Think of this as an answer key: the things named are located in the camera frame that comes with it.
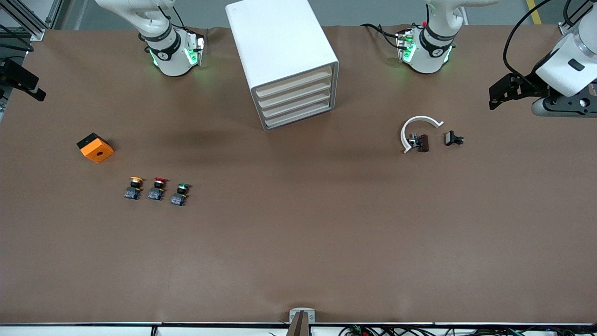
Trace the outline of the yellow push button switch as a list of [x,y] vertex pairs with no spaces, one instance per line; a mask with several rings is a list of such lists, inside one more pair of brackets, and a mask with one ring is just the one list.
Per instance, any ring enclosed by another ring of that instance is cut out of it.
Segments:
[[124,197],[127,199],[138,200],[144,179],[131,176],[130,185],[126,187]]

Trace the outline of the cream plastic drawer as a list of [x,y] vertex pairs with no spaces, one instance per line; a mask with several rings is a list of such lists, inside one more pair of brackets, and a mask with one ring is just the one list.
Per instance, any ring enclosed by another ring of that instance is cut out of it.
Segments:
[[328,78],[333,73],[332,66],[318,68],[312,71],[299,74],[291,78],[283,79],[278,82],[270,83],[262,87],[255,88],[255,94],[259,98],[269,97],[273,94],[284,93],[296,89],[302,85],[309,84],[320,79]]
[[308,78],[301,81],[269,85],[255,90],[263,109],[271,108],[331,87],[331,77]]
[[330,87],[322,85],[289,91],[265,98],[260,101],[260,108],[266,118],[273,118],[284,113],[302,108],[307,104],[326,101],[331,97]]
[[301,119],[317,115],[318,113],[328,112],[333,108],[334,104],[331,101],[331,98],[329,98],[326,101],[307,104],[302,108],[295,109],[294,111],[290,111],[282,115],[275,116],[273,118],[266,118],[262,114],[262,125],[265,130],[270,130],[273,128],[284,126],[289,123],[294,123]]

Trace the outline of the white drawer cabinet housing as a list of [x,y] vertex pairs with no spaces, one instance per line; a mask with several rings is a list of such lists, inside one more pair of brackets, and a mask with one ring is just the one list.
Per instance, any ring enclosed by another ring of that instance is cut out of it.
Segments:
[[339,60],[308,0],[240,0],[225,11],[261,124],[255,88],[326,66],[335,107]]

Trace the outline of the white curved plastic tube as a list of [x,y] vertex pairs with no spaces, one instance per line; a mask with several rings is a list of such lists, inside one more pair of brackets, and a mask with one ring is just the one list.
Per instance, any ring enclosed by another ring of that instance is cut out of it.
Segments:
[[429,116],[420,115],[420,116],[414,116],[414,117],[409,118],[407,121],[405,121],[403,123],[403,126],[400,130],[400,141],[404,148],[404,150],[403,150],[404,154],[408,153],[412,149],[411,143],[409,142],[409,140],[407,140],[406,129],[411,123],[414,123],[417,121],[423,121],[425,123],[431,124],[435,128],[439,128],[444,125],[443,121],[437,121]]

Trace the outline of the dark brown connector block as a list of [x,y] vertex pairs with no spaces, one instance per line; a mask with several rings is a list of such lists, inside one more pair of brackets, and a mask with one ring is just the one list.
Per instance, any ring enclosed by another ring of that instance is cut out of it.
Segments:
[[426,134],[417,135],[412,133],[408,138],[408,141],[411,148],[418,152],[426,153],[429,151],[429,139]]

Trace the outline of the orange button enclosure box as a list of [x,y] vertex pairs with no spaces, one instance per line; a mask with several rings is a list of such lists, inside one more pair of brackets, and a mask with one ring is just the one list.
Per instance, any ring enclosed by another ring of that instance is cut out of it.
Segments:
[[76,145],[84,157],[96,163],[105,161],[115,153],[113,147],[96,133],[91,133]]

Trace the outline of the red push button switch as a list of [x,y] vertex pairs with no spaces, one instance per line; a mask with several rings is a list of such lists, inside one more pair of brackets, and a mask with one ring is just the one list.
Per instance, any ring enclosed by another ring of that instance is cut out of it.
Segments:
[[165,178],[154,178],[153,186],[148,192],[148,198],[156,201],[162,200],[166,184],[167,180]]

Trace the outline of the green push button switch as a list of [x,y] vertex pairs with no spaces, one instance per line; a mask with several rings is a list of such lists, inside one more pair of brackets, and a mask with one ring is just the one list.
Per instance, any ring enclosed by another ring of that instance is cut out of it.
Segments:
[[188,189],[190,189],[190,185],[179,183],[176,192],[171,197],[170,203],[177,206],[185,206]]

